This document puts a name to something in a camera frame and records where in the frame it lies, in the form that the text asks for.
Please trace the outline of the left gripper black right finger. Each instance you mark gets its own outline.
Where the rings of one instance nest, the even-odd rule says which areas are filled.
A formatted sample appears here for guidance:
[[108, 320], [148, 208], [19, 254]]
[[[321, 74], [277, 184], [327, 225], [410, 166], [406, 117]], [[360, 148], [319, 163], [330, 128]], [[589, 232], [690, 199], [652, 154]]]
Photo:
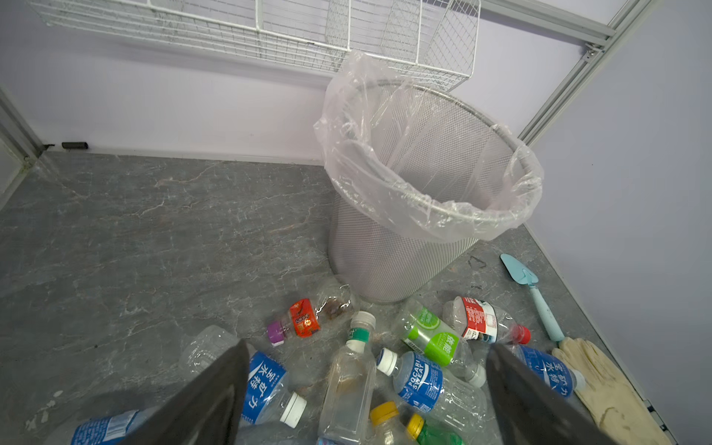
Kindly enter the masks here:
[[504, 444], [616, 444], [504, 345], [489, 348], [486, 372]]

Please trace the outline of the green soda bottle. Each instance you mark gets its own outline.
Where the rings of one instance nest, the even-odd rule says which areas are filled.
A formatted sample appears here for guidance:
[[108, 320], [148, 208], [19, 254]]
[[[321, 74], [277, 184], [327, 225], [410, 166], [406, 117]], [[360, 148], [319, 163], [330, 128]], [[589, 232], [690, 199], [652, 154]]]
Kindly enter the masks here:
[[424, 417], [414, 413], [407, 426], [409, 437], [419, 445], [464, 445], [457, 434], [437, 424], [428, 423]]

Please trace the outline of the blue label clear water bottle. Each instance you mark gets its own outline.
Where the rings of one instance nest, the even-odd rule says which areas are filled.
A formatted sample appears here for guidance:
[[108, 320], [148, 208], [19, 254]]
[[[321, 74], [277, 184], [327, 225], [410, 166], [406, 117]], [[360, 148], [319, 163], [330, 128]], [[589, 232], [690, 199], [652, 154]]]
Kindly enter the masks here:
[[118, 444], [142, 426], [159, 406], [144, 410], [131, 410], [119, 415], [98, 417], [83, 421], [72, 420], [53, 431], [44, 444], [110, 445]]

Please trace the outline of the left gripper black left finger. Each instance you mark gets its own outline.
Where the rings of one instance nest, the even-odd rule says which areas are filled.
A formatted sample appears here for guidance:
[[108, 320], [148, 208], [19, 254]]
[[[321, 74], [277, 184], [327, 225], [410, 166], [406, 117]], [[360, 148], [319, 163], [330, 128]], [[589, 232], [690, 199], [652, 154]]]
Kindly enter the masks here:
[[122, 443], [234, 443], [249, 374], [248, 345], [241, 340], [128, 434]]

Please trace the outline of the blue label bottle red cap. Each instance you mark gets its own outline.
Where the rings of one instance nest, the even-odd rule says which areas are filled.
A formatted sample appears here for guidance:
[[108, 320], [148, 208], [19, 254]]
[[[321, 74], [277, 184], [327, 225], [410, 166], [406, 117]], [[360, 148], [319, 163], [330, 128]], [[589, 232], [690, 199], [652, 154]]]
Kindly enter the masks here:
[[580, 371], [568, 367], [551, 354], [521, 345], [513, 345], [512, 352], [550, 389], [564, 398], [570, 398], [576, 390], [587, 388]]

